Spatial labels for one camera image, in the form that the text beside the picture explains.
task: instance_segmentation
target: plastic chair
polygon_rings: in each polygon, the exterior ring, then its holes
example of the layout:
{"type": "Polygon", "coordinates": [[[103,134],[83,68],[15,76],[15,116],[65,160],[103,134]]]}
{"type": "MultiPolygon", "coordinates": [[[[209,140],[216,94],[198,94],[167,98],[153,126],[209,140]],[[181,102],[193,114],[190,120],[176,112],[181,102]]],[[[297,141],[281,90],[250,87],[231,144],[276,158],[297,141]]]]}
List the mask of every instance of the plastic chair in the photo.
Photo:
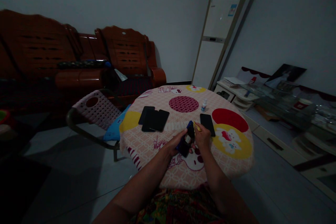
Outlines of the plastic chair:
{"type": "Polygon", "coordinates": [[[109,128],[114,120],[121,114],[121,111],[116,106],[114,106],[102,92],[106,92],[109,95],[114,96],[115,99],[120,102],[124,108],[126,108],[125,104],[117,96],[115,96],[111,90],[99,89],[83,97],[75,105],[73,105],[66,115],[66,121],[69,128],[73,131],[90,139],[96,144],[99,144],[107,149],[112,149],[114,162],[117,162],[117,150],[120,149],[119,141],[117,141],[114,146],[110,145],[103,140],[91,135],[89,132],[79,128],[73,122],[74,114],[79,113],[90,123],[94,123],[104,130],[109,128]]]}

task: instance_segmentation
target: wooden sofa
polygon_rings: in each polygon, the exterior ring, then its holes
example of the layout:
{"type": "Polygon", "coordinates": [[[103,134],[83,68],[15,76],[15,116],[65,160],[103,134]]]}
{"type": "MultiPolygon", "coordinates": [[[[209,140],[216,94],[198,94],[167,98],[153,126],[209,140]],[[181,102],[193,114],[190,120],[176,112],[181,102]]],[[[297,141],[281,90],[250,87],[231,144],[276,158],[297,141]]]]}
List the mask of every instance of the wooden sofa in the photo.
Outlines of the wooden sofa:
{"type": "Polygon", "coordinates": [[[11,10],[0,11],[0,61],[0,108],[17,114],[65,112],[83,94],[100,88],[113,90],[129,104],[166,83],[164,71],[156,65],[154,42],[137,31],[112,26],[96,29],[94,35],[82,34],[69,24],[11,10]],[[57,66],[83,60],[106,60],[129,79],[117,81],[113,68],[57,66]]]}

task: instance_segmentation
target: pink tablecloth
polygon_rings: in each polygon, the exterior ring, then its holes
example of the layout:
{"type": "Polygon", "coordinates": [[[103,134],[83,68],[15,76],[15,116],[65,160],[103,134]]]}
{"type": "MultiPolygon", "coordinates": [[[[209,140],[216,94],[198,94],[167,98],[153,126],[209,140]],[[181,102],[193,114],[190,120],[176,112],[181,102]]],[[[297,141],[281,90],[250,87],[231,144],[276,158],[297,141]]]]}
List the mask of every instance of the pink tablecloth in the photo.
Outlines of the pink tablecloth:
{"type": "MultiPolygon", "coordinates": [[[[131,158],[140,170],[172,136],[186,128],[190,120],[200,122],[201,106],[208,99],[205,114],[212,116],[216,136],[211,141],[211,152],[223,172],[238,177],[253,165],[251,131],[235,106],[201,87],[190,85],[162,86],[148,90],[135,100],[120,125],[120,150],[131,158]],[[141,131],[138,121],[144,106],[170,113],[162,133],[141,131]]],[[[161,188],[194,189],[206,182],[203,159],[199,150],[187,158],[178,154],[172,158],[161,188]]]]}

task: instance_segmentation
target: stack of phones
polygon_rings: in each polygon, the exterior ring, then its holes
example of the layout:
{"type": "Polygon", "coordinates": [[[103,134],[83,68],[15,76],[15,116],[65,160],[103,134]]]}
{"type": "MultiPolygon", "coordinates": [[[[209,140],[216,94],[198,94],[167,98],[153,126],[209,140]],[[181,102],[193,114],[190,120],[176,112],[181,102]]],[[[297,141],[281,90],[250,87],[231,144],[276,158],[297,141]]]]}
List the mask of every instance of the stack of phones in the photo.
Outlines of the stack of phones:
{"type": "Polygon", "coordinates": [[[176,149],[185,158],[188,156],[191,144],[195,141],[195,128],[193,121],[190,121],[187,126],[187,133],[181,138],[176,149]]]}
{"type": "Polygon", "coordinates": [[[162,132],[165,128],[169,112],[164,110],[155,110],[155,107],[145,106],[143,108],[139,124],[142,124],[144,132],[162,132]]]}
{"type": "MultiPolygon", "coordinates": [[[[216,136],[214,125],[212,124],[211,115],[200,114],[201,124],[211,132],[211,136],[216,136]]],[[[187,133],[181,138],[176,149],[185,158],[188,156],[191,144],[195,141],[195,126],[193,121],[190,121],[187,126],[187,133]]]]}

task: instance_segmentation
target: yellow circle pattern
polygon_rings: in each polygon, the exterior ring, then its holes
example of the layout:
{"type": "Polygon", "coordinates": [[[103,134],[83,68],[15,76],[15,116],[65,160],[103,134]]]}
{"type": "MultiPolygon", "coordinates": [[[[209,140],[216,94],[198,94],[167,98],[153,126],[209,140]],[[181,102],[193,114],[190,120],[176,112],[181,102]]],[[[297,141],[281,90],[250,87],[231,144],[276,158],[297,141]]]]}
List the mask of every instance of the yellow circle pattern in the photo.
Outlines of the yellow circle pattern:
{"type": "Polygon", "coordinates": [[[191,92],[195,92],[195,93],[203,93],[206,89],[204,87],[197,87],[197,89],[199,90],[195,90],[193,89],[193,86],[186,86],[186,88],[191,91],[191,92]]]}
{"type": "Polygon", "coordinates": [[[120,133],[131,130],[139,125],[141,113],[136,111],[127,111],[123,122],[119,125],[120,133]]]}
{"type": "Polygon", "coordinates": [[[235,159],[246,159],[246,158],[249,158],[252,155],[252,145],[251,145],[250,141],[247,139],[247,137],[242,132],[240,132],[236,128],[234,128],[230,125],[227,125],[227,124],[215,124],[214,128],[215,128],[215,132],[217,134],[219,134],[219,135],[216,134],[216,136],[213,137],[214,145],[217,147],[217,149],[219,149],[225,155],[228,155],[228,156],[230,156],[232,158],[235,158],[235,159]],[[224,141],[225,143],[223,144],[223,142],[219,140],[219,138],[221,137],[220,135],[221,135],[222,131],[226,131],[228,133],[231,132],[233,134],[235,132],[236,133],[235,138],[237,138],[237,135],[238,135],[238,138],[240,139],[240,142],[238,142],[238,141],[232,141],[232,142],[224,141]],[[235,149],[233,153],[230,153],[230,152],[227,151],[228,147],[225,144],[226,143],[231,144],[233,142],[235,142],[239,146],[239,148],[235,149]]]}

